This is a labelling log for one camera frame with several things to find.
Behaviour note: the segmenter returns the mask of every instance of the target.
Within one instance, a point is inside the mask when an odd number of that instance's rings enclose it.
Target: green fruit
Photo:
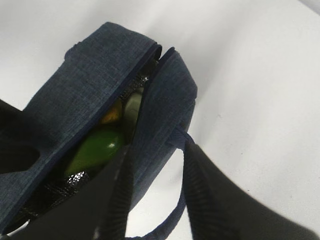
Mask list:
[[[124,137],[119,130],[107,125],[95,129],[80,145],[64,176],[105,165],[123,145]]]

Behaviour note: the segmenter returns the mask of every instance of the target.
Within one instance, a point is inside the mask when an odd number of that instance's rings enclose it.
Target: insulated lunch bag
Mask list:
[[[0,239],[164,240],[185,208],[195,240],[319,239],[242,191],[194,143],[197,86],[174,48],[161,51],[107,22],[67,51],[24,110],[0,101]],[[129,211],[177,148],[176,208],[126,237]]]

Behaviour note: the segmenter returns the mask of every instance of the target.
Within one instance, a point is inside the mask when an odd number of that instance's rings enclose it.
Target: bag handle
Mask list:
[[[128,237],[126,240],[165,240],[178,223],[185,204],[194,240],[320,239],[314,232],[280,216],[242,191],[213,164],[182,128],[177,127],[172,132],[168,143],[184,149],[179,202],[169,217],[155,230],[143,237]],[[100,177],[91,183],[99,185],[100,189],[94,193],[89,190],[94,187],[88,186],[88,190],[81,191],[70,201],[37,219],[13,235],[12,239],[71,240],[76,234],[78,240],[88,240],[93,232],[94,240],[124,239],[133,189],[132,163],[128,159],[124,158],[123,152],[119,153],[113,163],[106,166]],[[113,190],[103,191],[101,186],[110,186]],[[104,200],[99,201],[99,204],[91,203],[90,206],[95,206],[94,209],[87,212],[86,219],[81,218],[83,212],[79,211],[75,201],[80,200],[87,206],[92,201],[91,196],[98,193],[101,196],[101,192],[104,193]],[[98,217],[95,210],[103,213],[103,218],[93,231],[92,220]],[[70,216],[71,219],[74,218],[71,227],[66,216],[69,216],[69,219]]]
[[[0,99],[0,132],[20,113],[20,110]],[[0,139],[0,174],[26,171],[39,156],[40,153],[32,146]]]

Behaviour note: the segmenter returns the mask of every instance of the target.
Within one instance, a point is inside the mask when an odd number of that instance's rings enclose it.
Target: navy blue bag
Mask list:
[[[54,167],[156,63],[144,83],[132,140],[77,185],[76,194],[3,239],[125,239],[129,211],[176,148],[184,151],[176,208],[154,231],[126,239],[166,239],[186,206],[195,240],[318,239],[243,192],[194,143],[187,131],[197,86],[179,53],[171,48],[160,57],[161,50],[150,38],[108,22],[65,54],[23,111],[0,102],[0,233],[7,234],[26,221],[13,224]]]

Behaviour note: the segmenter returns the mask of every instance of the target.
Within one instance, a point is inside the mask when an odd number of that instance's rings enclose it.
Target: white surface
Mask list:
[[[198,85],[194,140],[250,195],[320,234],[316,13],[292,0],[1,0],[0,98],[23,109],[107,21],[175,46]],[[182,164],[177,152],[130,213],[128,236],[174,208]],[[191,239],[186,212],[169,239]]]

